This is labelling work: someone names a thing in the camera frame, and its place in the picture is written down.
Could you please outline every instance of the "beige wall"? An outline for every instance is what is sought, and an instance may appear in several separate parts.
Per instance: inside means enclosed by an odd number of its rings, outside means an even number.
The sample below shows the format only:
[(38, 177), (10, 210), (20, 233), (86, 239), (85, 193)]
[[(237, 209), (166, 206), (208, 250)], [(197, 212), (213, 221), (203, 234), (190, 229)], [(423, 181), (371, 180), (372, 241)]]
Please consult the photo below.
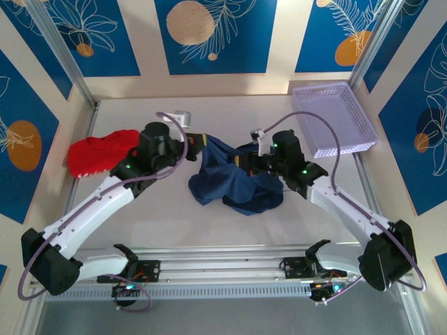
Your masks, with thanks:
[(86, 81), (101, 99), (287, 94), (289, 80), (347, 80), (350, 72), (295, 74), (313, 2), (277, 2), (265, 74), (170, 76), (154, 2), (118, 0), (141, 77), (98, 77)]
[(371, 94), (367, 93), (363, 84), (356, 89), (356, 96), (380, 137), (379, 143), (364, 155), (379, 205), (391, 220), (401, 218), (413, 230), (418, 264), (428, 284), (427, 292), (416, 294), (422, 295), (434, 334), (440, 335), (446, 333), (447, 327), (447, 288), (437, 271), (434, 257), (447, 252), (447, 202), (420, 216), (416, 215), (378, 115), (444, 25), (446, 13), (445, 0), (428, 1)]
[(17, 298), (17, 283), (23, 270), (20, 237), (30, 227), (41, 230), (60, 216), (70, 186), (64, 166), (66, 152), (74, 139), (85, 134), (90, 111), (76, 90), (72, 90), (69, 101), (65, 100), (2, 10), (0, 49), (59, 120), (24, 225), (0, 214), (0, 264), (8, 266), (8, 275), (0, 291), (0, 334), (7, 335), (13, 334), (24, 306)]

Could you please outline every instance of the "purple plastic basket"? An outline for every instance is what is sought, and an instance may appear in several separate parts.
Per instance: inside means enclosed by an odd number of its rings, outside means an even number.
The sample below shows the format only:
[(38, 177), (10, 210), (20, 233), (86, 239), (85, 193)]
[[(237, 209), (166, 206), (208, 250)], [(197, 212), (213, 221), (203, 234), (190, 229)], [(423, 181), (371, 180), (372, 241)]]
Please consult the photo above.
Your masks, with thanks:
[[(368, 150), (378, 137), (356, 96), (345, 82), (293, 89), (295, 111), (313, 112), (335, 130), (342, 154)], [(314, 158), (335, 156), (337, 146), (325, 124), (308, 115), (298, 115), (302, 133)]]

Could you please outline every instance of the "blue cloth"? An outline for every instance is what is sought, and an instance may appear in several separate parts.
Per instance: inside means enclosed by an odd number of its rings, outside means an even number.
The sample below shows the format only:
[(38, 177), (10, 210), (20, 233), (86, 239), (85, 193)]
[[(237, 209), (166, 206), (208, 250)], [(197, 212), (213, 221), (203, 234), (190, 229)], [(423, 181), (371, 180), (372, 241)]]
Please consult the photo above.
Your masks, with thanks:
[(262, 213), (283, 202), (283, 184), (268, 173), (248, 176), (235, 164), (235, 157), (258, 150), (255, 144), (234, 149), (215, 137), (207, 136), (202, 150), (202, 166), (192, 176), (188, 186), (199, 203), (206, 205), (215, 199), (244, 215)]

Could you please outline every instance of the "robotic arm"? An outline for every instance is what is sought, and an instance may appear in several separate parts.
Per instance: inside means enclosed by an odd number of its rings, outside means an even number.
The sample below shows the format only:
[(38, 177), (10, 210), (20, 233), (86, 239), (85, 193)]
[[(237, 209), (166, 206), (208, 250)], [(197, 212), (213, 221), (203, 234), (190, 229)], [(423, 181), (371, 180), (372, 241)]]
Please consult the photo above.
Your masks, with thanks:
[[(50, 240), (31, 266), (30, 272), (51, 295), (60, 295), (76, 281), (98, 277), (102, 282), (112, 281), (106, 274), (119, 274), (131, 280), (148, 264), (139, 260), (127, 247), (117, 244), (106, 254), (76, 253), (88, 236), (121, 207), (138, 197), (156, 179), (133, 181), (136, 177), (150, 176), (174, 166), (180, 159), (184, 144), (169, 136), (169, 127), (154, 122), (146, 125), (140, 134), (140, 144), (130, 150), (104, 182), (73, 211), (38, 233), (34, 229), (22, 236), (23, 261), (26, 266), (36, 251)], [(195, 161), (203, 148), (201, 134), (187, 134), (186, 159)], [(329, 178), (319, 165), (308, 162), (301, 152), (293, 131), (282, 131), (273, 136), (273, 146), (259, 140), (259, 152), (239, 157), (239, 166), (250, 174), (269, 172), (282, 176), (288, 187), (305, 199), (333, 215), (360, 242), (360, 247), (333, 246), (323, 240), (306, 252), (303, 267), (316, 269), (343, 269), (360, 273), (374, 288), (384, 291), (407, 273), (411, 264), (396, 245), (381, 231), (376, 221), (405, 247), (416, 261), (411, 228), (404, 222), (391, 223), (347, 195)], [(70, 220), (66, 229), (61, 229)]]

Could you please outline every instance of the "red cloth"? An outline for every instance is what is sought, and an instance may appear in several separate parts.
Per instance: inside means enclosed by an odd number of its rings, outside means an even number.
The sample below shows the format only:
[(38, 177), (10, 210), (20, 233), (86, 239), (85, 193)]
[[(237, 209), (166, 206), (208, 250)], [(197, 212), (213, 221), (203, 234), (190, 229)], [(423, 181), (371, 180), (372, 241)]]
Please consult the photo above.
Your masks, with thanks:
[(140, 141), (133, 130), (115, 131), (105, 137), (87, 137), (72, 144), (68, 151), (68, 169), (75, 178), (113, 169)]

